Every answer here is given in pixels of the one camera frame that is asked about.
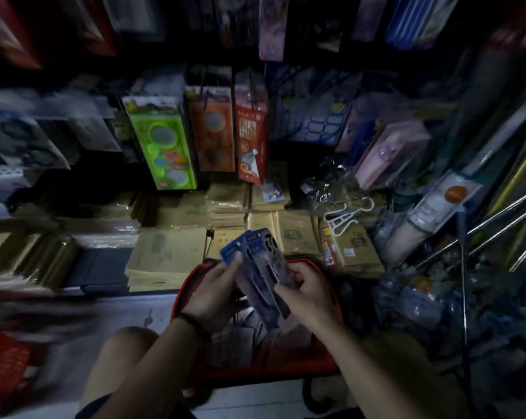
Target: white hanger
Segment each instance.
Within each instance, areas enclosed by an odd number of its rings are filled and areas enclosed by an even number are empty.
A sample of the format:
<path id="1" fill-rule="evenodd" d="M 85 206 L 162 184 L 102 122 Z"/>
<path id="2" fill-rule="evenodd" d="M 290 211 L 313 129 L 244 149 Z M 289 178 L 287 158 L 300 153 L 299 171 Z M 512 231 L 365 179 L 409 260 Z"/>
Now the white hanger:
<path id="1" fill-rule="evenodd" d="M 341 210 L 335 210 L 332 212 L 325 213 L 323 215 L 323 220 L 329 224 L 334 236 L 340 237 L 349 228 L 350 225 L 352 225 L 353 223 L 359 223 L 358 220 L 354 218 L 357 214 L 362 213 L 362 212 L 371 212 L 375 208 L 375 202 L 370 197 L 362 197 L 361 200 L 363 202 L 369 201 L 370 207 L 369 208 L 360 207 L 359 209 L 356 209 L 352 212 L 341 214 L 345 212 L 348 207 L 347 204 L 345 203 L 344 207 Z M 336 216 L 338 214 L 340 216 L 337 216 L 333 219 L 327 219 L 330 216 Z M 337 233 L 337 229 L 339 229 L 345 223 L 346 225 L 343 227 L 342 231 Z"/>

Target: white floor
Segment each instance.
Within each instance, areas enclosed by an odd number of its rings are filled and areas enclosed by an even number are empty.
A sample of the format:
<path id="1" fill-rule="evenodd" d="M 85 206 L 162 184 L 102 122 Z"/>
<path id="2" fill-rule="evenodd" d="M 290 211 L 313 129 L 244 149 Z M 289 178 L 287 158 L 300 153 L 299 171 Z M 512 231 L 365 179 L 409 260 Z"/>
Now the white floor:
<path id="1" fill-rule="evenodd" d="M 39 330 L 35 327 L 29 332 L 15 332 L 18 338 L 50 344 L 51 351 L 35 384 L 35 389 L 44 396 L 9 418 L 73 418 L 102 341 L 124 326 L 146 326 L 162 332 L 169 322 L 174 300 L 175 296 L 166 294 L 107 298 L 85 304 L 71 301 L 0 304 L 0 322 L 19 313 L 23 313 L 23 318 L 34 313 L 56 321 Z M 80 316 L 77 322 L 61 323 L 64 317 L 75 315 Z M 301 380 L 219 389 L 194 414 L 199 419 L 315 416 L 302 402 Z"/>

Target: wrist band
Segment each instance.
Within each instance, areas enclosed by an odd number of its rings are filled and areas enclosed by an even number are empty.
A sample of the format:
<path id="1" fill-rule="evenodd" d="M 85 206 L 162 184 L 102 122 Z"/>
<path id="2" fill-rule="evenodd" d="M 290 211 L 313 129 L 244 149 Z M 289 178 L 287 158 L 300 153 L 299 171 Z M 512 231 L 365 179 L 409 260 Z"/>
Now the wrist band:
<path id="1" fill-rule="evenodd" d="M 211 335 L 207 332 L 204 326 L 199 323 L 196 317 L 180 312 L 176 315 L 176 317 L 174 317 L 174 319 L 182 319 L 193 326 L 195 328 L 195 332 L 203 341 L 211 340 Z"/>

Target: thigh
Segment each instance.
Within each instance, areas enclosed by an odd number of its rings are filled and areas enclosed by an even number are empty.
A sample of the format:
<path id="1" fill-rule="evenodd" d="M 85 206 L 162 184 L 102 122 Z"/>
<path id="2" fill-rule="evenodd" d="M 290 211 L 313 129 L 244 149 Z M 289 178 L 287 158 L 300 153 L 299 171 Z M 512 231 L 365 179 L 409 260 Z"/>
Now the thigh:
<path id="1" fill-rule="evenodd" d="M 79 410 L 107 394 L 112 394 L 154 344 L 154 331 L 127 327 L 108 338 L 90 371 Z"/>

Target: hand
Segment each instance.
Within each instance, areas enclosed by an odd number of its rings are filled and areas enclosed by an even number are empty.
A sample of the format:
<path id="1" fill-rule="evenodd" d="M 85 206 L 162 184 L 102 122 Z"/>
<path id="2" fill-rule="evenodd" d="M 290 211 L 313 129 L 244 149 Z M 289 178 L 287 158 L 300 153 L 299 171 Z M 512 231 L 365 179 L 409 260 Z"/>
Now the hand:
<path id="1" fill-rule="evenodd" d="M 288 268 L 295 273 L 299 289 L 290 289 L 282 284 L 275 285 L 275 292 L 284 300 L 290 311 L 320 338 L 322 330 L 338 324 L 333 312 L 330 289 L 319 274 L 305 263 L 292 263 Z"/>
<path id="2" fill-rule="evenodd" d="M 197 319 L 209 333 L 223 329 L 232 316 L 247 307 L 233 296 L 241 267 L 242 255 L 237 253 L 230 267 L 222 262 L 211 269 L 182 311 Z"/>

